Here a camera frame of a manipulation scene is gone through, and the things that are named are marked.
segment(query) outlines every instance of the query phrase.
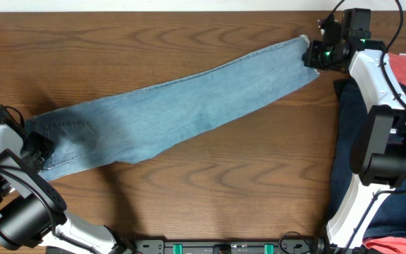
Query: wooden tabletop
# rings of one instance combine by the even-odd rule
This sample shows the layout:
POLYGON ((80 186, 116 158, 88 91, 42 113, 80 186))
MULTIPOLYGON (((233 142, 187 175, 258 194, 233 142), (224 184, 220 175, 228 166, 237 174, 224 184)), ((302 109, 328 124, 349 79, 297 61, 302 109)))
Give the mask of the wooden tabletop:
MULTIPOLYGON (((181 78, 302 34, 320 38, 316 22, 326 15, 0 13, 0 104, 29 118, 181 78)), ((373 12, 373 37, 388 42, 397 24, 396 12, 373 12)), ((393 52, 406 52, 406 14, 393 52)), ((342 77, 323 72, 301 90, 154 159, 51 183, 71 212, 124 236, 315 234, 325 222, 335 153, 332 82, 342 77)))

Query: brown wood surface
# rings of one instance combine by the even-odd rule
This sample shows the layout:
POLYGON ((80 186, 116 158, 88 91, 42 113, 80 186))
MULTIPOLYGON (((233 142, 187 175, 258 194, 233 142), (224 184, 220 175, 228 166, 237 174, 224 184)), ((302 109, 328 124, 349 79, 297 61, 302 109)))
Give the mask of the brown wood surface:
MULTIPOLYGON (((0 13, 0 104, 28 118, 173 80, 301 34, 320 38, 316 21, 326 14, 0 13)), ((389 41, 397 24, 396 12, 373 12, 371 31, 389 41)), ((406 22, 393 51, 406 52, 406 22)), ((314 234, 325 218, 336 142, 332 81, 342 77, 322 73, 146 162, 116 163, 52 184, 70 211, 125 236, 314 234)))

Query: denim fabric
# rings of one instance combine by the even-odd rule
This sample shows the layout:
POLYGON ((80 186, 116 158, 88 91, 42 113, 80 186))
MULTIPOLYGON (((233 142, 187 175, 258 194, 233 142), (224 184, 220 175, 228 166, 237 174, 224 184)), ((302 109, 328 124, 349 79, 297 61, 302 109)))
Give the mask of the denim fabric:
POLYGON ((203 73, 58 109, 26 121, 56 144, 46 180, 112 162, 136 163, 260 109, 317 78, 307 38, 260 49, 203 73))
MULTIPOLYGON (((331 172, 331 202, 328 218, 336 213, 352 177, 350 148, 367 117, 366 105, 354 80, 335 84, 339 94, 339 124, 336 157, 331 172)), ((406 182, 399 189, 406 189, 406 182)), ((406 195, 390 195, 371 221, 365 238, 386 236, 406 238, 406 195)))

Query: jeans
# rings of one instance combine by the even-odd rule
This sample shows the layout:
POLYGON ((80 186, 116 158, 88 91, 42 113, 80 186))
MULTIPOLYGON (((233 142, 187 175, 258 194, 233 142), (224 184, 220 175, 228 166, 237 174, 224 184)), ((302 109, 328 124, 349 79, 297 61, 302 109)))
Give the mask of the jeans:
POLYGON ((133 92, 57 109, 26 121, 56 147, 50 181, 112 162, 137 163, 260 109, 318 77, 303 66, 305 36, 217 68, 133 92))
MULTIPOLYGON (((336 83, 335 90, 339 98, 339 124, 336 156, 330 180, 329 219, 336 213, 347 193, 352 177, 350 148, 367 117, 366 105, 353 79, 336 83)), ((398 190, 404 189, 406 189, 406 181, 398 188, 398 190)), ((390 195, 386 198, 364 234, 365 238, 386 236, 406 238, 406 195, 390 195)))

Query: back pocket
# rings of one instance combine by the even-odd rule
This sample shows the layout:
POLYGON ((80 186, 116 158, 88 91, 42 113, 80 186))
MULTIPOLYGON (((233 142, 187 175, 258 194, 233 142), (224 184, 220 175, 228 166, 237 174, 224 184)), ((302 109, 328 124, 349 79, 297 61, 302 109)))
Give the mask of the back pocket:
POLYGON ((54 142, 48 169, 93 152, 99 134, 88 121, 69 121, 45 126, 45 136, 54 142))

